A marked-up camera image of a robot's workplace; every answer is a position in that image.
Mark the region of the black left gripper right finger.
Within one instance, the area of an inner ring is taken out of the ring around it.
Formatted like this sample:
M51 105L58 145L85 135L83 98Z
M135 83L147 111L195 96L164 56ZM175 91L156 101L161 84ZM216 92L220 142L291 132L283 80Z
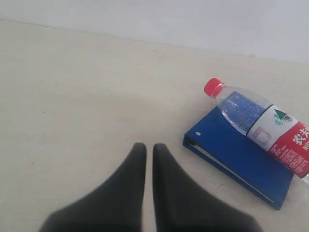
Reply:
M256 219L217 199L177 163L165 144L153 147L158 232L260 232Z

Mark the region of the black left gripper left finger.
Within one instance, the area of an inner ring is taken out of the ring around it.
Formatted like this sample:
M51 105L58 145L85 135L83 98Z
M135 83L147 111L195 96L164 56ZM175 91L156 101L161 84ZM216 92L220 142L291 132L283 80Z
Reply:
M140 232L147 150L135 143L118 169L80 200L53 212L42 232Z

